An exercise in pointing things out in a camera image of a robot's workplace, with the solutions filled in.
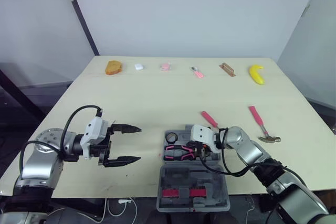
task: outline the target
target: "white wall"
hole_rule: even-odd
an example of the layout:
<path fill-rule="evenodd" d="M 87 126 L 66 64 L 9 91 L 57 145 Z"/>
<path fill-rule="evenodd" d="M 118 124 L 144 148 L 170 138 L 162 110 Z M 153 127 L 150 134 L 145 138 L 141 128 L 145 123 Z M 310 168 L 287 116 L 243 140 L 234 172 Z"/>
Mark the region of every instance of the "white wall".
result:
<path fill-rule="evenodd" d="M 0 0 L 0 68 L 16 85 L 71 81 L 92 57 L 71 0 Z"/>
<path fill-rule="evenodd" d="M 271 57 L 308 0 L 78 0 L 101 55 Z"/>
<path fill-rule="evenodd" d="M 311 0 L 278 65 L 304 96 L 336 107 L 336 0 Z"/>

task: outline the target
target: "gray plastic case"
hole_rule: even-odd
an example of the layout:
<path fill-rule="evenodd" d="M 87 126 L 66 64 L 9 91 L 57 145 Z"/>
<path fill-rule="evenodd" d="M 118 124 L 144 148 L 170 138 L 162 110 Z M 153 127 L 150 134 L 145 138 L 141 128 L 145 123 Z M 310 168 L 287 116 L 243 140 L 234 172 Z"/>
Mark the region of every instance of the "gray plastic case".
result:
<path fill-rule="evenodd" d="M 185 130 L 169 130 L 177 134 L 177 141 L 174 144 L 186 145 L 190 141 L 192 125 L 186 125 Z M 163 155 L 181 156 L 180 150 L 165 151 L 170 145 L 164 139 Z M 211 153 L 206 157 L 207 165 L 213 169 L 223 171 L 218 165 L 221 160 L 219 154 Z M 160 169 L 159 191 L 157 193 L 156 208 L 159 212 L 220 212 L 229 211 L 230 201 L 226 187 L 225 176 L 206 169 L 201 161 L 166 161 Z M 206 197 L 190 197 L 189 189 L 206 189 Z M 163 189 L 176 189 L 178 197 L 162 197 Z"/>

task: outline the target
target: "beige tabletop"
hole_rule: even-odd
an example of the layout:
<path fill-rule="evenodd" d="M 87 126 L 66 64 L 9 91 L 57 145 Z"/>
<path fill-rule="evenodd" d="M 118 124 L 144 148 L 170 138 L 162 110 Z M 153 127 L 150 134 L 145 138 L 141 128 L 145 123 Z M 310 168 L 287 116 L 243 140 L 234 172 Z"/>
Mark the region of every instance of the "beige tabletop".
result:
<path fill-rule="evenodd" d="M 108 76 L 109 60 L 122 62 L 122 72 Z M 161 63 L 172 69 L 163 72 Z M 237 76 L 230 77 L 218 65 L 228 63 Z M 144 65 L 136 71 L 135 63 Z M 256 84 L 248 67 L 263 65 L 259 72 L 265 85 Z M 204 74 L 198 79 L 191 66 Z M 207 111 L 221 127 L 240 126 L 269 154 L 296 171 L 311 190 L 336 188 L 336 138 L 315 110 L 267 58 L 149 58 L 96 56 L 73 82 L 30 140 L 45 129 L 62 128 L 78 107 L 95 104 L 103 108 L 103 118 L 112 123 L 131 124 L 140 133 L 112 137 L 111 157 L 139 156 L 133 164 L 104 168 L 98 158 L 65 163 L 55 198 L 151 197 L 157 195 L 160 167 L 163 165 L 164 132 L 184 129 L 185 124 L 209 126 L 200 112 Z M 280 136 L 281 143 L 267 144 L 257 139 L 263 133 L 248 106 L 256 106 L 266 129 Z M 94 110 L 79 112 L 69 129 L 83 133 Z M 27 147 L 25 157 L 32 152 Z M 232 171 L 244 167 L 235 151 L 225 150 Z M 0 179 L 0 195 L 11 195 L 19 174 L 18 157 Z M 229 194 L 265 193 L 264 186 L 248 172 L 243 177 L 226 176 Z"/>

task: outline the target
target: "white eraser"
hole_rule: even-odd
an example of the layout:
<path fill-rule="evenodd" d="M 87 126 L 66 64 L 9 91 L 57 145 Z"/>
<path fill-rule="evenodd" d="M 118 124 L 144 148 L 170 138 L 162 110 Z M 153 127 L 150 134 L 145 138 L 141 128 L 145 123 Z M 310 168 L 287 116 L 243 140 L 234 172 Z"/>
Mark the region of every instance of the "white eraser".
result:
<path fill-rule="evenodd" d="M 142 69 L 143 69 L 143 65 L 140 64 L 140 63 L 137 63 L 137 64 L 135 64 L 134 66 L 135 66 L 135 69 L 136 69 L 136 70 L 142 70 Z"/>

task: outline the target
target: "hammer head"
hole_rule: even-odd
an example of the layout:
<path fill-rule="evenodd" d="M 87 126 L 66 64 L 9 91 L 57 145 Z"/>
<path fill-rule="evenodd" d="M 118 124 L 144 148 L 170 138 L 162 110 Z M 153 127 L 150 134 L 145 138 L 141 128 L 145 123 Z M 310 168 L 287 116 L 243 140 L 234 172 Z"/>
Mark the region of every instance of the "hammer head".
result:
<path fill-rule="evenodd" d="M 281 142 L 281 138 L 276 136 L 276 137 L 271 137 L 271 136 L 267 136 L 267 137 L 258 137 L 259 140 L 265 142 L 265 143 L 278 143 Z"/>

